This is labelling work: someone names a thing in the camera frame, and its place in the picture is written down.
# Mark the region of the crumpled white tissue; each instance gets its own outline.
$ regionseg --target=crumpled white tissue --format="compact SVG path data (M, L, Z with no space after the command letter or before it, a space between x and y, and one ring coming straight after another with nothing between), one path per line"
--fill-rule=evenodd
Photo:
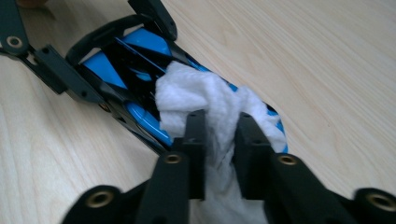
M233 169L233 138L241 112L251 115L276 152L286 146L285 135L276 127L278 116L267 115L267 107L248 87L232 91L211 72L200 72L172 62L156 83L156 104L161 129L171 137L182 137L187 115L204 109L207 158L205 200L191 202L191 223L265 223L261 201L241 197Z

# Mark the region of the wooden table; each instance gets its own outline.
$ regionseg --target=wooden table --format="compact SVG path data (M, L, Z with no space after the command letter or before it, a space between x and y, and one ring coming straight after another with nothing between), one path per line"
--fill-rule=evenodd
M396 2L164 0L177 43L281 115L290 153L331 190L396 194ZM62 55L133 13L125 0L23 9L31 44ZM97 105L56 95L0 57L0 223L59 223L86 189L130 189L156 155Z

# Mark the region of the black plastic bracket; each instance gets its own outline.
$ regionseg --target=black plastic bracket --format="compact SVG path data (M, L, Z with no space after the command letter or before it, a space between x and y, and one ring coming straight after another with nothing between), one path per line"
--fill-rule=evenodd
M52 47L35 52L37 62L45 66L67 89L67 93L75 100L90 103L103 103L102 96L88 83L61 55Z
M294 222L358 223L299 158L290 154L274 154L269 172L273 193Z
M160 156L140 203L136 224L188 223L189 166L189 157L182 152Z
M136 14L146 15L153 21L145 22L145 28L169 40L177 40L177 27L161 0L129 0Z
M190 199L205 199L205 111L190 112L183 138L176 138L172 150L181 151L190 158Z
M13 56L25 54L29 41L15 0L0 1L0 21L1 51Z
M145 181L125 193L112 186L102 185L90 189L81 195L62 223L134 223L147 185L148 181Z
M269 180L269 160L275 152L253 117L241 113L235 132L233 164L242 196L263 200Z

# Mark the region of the brass insert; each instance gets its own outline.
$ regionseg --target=brass insert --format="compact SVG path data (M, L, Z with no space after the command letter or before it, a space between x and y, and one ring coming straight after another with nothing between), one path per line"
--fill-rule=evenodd
M110 110L110 108L108 107L107 104L102 103L102 104L99 104L99 106L100 106L103 110L105 110L106 112L111 112L111 110Z
M181 162L181 157L178 156L178 155L175 155L175 154L173 154L173 155L168 155L168 156L166 156L166 158L165 158L165 162L166 162L166 163L169 163L169 164L179 163L179 162Z
M99 208L108 205L114 198L114 194L108 190L95 192L91 195L85 204L91 208Z
M20 38L14 35L7 37L7 44L9 44L14 49L20 49L23 46Z
M372 193L366 196L366 199L375 207L388 212L396 212L396 202L382 194Z
M297 164L297 160L295 160L292 156L280 156L277 159L285 165Z

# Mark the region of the wood grain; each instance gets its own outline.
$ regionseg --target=wood grain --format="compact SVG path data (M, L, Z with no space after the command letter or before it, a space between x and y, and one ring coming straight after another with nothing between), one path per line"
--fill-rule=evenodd
M163 3L177 43L272 105L290 153L329 189L396 194L395 1ZM123 0L51 0L21 11L31 44L62 55L131 13ZM86 189L127 190L150 176L154 153L98 106L56 95L9 58L0 68L0 223L59 223Z

